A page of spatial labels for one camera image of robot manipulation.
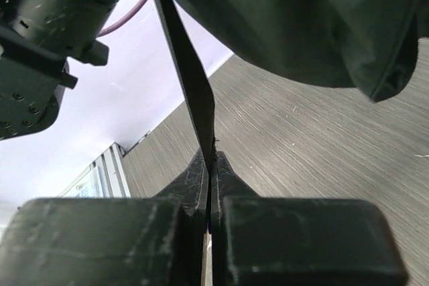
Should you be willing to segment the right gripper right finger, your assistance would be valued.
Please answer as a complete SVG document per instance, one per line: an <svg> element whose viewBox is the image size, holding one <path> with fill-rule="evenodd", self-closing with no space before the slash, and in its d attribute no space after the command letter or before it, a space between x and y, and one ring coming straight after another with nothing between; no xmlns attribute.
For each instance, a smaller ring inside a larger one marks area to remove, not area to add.
<svg viewBox="0 0 429 286"><path fill-rule="evenodd" d="M383 212L350 198L263 197L223 152L211 179L215 285L407 285Z"/></svg>

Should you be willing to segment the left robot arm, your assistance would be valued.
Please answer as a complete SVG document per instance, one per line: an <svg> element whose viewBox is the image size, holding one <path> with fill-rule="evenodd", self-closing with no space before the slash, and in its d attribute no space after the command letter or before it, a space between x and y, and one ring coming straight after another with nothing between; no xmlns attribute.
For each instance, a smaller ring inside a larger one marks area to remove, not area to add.
<svg viewBox="0 0 429 286"><path fill-rule="evenodd" d="M1 0L1 138L43 131L74 88L68 59L105 66L98 37L119 0Z"/></svg>

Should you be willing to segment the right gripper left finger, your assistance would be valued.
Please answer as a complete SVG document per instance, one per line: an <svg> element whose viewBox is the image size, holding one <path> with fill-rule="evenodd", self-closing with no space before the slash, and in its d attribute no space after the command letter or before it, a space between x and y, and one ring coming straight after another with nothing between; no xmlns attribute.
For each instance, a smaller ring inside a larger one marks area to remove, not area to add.
<svg viewBox="0 0 429 286"><path fill-rule="evenodd" d="M197 151L150 198L37 198L1 239L2 285L202 285L208 176Z"/></svg>

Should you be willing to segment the black folding umbrella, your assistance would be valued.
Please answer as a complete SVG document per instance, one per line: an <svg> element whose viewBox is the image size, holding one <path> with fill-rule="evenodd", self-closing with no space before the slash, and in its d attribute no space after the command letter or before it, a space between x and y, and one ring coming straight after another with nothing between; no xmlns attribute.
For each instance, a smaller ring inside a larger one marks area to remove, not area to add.
<svg viewBox="0 0 429 286"><path fill-rule="evenodd" d="M416 68L425 0L154 0L207 168L215 159L212 89L183 9L241 59L278 76L398 95Z"/></svg>

